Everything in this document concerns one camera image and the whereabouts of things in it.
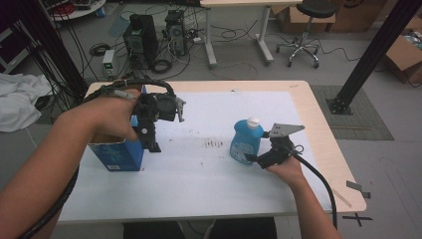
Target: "skin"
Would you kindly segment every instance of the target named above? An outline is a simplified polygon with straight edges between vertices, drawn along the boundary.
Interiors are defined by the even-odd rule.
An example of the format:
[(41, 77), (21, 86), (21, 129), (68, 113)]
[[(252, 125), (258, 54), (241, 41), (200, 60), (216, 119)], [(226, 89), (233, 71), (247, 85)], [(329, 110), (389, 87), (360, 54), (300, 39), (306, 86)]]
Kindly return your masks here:
[[(139, 95), (135, 90), (129, 92)], [(63, 113), (40, 146), (0, 191), (0, 238), (19, 237), (51, 208), (72, 178), (94, 134), (137, 140), (129, 123), (134, 106), (135, 100), (97, 98)], [(340, 238), (297, 160), (289, 158), (282, 165), (273, 165), (267, 170), (292, 189), (303, 238)], [(59, 215), (34, 238), (49, 238)]]
[(267, 168), (285, 182), (295, 197), (302, 238), (341, 238), (317, 201), (305, 178), (301, 163), (293, 157)]

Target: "bottle cap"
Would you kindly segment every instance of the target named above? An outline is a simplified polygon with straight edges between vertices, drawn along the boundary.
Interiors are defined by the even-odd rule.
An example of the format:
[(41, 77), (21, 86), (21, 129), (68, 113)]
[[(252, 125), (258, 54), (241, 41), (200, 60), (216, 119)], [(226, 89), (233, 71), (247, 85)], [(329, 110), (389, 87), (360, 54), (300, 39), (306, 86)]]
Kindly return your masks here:
[(249, 118), (247, 120), (248, 128), (255, 129), (260, 125), (260, 120), (256, 118)]

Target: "stool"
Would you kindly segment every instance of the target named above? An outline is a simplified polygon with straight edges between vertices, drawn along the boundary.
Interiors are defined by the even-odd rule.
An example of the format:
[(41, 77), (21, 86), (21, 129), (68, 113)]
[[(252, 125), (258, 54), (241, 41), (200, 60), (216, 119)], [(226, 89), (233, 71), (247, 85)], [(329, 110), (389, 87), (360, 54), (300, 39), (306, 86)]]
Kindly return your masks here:
[(310, 16), (310, 19), (308, 20), (307, 27), (305, 28), (305, 31), (302, 33), (302, 38), (298, 39), (297, 37), (294, 38), (292, 43), (287, 44), (277, 44), (277, 52), (280, 52), (280, 47), (293, 47), (296, 48), (292, 54), (289, 57), (289, 63), (288, 67), (292, 66), (292, 60), (295, 57), (295, 55), (299, 51), (304, 51), (308, 53), (312, 58), (314, 58), (314, 68), (319, 67), (319, 61), (317, 59), (317, 51), (319, 50), (319, 45), (315, 44), (306, 44), (305, 40), (308, 37), (308, 33), (310, 32), (311, 23), (313, 21), (313, 18), (329, 18), (332, 15), (334, 15), (336, 9), (335, 5), (331, 2), (328, 2), (327, 0), (304, 0), (303, 3), (298, 4), (296, 6), (298, 10), (305, 15)]

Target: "white cloth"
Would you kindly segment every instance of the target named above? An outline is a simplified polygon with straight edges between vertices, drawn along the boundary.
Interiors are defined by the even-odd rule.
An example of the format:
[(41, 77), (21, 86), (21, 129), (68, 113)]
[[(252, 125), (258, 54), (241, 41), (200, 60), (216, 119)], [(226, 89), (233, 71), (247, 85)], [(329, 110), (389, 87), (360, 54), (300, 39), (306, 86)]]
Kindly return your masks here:
[(41, 113), (34, 107), (39, 97), (50, 95), (45, 76), (0, 74), (0, 131), (15, 131), (35, 122)]

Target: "table leg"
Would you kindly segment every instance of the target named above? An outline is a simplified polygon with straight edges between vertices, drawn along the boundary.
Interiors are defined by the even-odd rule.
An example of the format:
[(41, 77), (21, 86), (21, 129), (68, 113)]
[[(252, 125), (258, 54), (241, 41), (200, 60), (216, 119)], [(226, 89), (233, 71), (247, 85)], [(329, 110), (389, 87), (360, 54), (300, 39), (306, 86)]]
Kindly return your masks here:
[(217, 66), (217, 60), (215, 59), (214, 49), (212, 48), (212, 43), (211, 43), (211, 8), (207, 8), (206, 13), (207, 13), (206, 14), (206, 17), (207, 17), (206, 31), (207, 32), (206, 32), (206, 37), (205, 37), (205, 49), (207, 51), (210, 68), (213, 68)]
[(261, 51), (264, 53), (264, 57), (267, 61), (267, 64), (274, 62), (274, 58), (270, 53), (270, 50), (267, 47), (267, 44), (264, 41), (265, 34), (267, 32), (267, 23), (268, 18), (270, 17), (271, 6), (266, 6), (263, 12), (263, 23), (261, 25), (261, 33), (256, 34), (258, 45), (261, 48)]

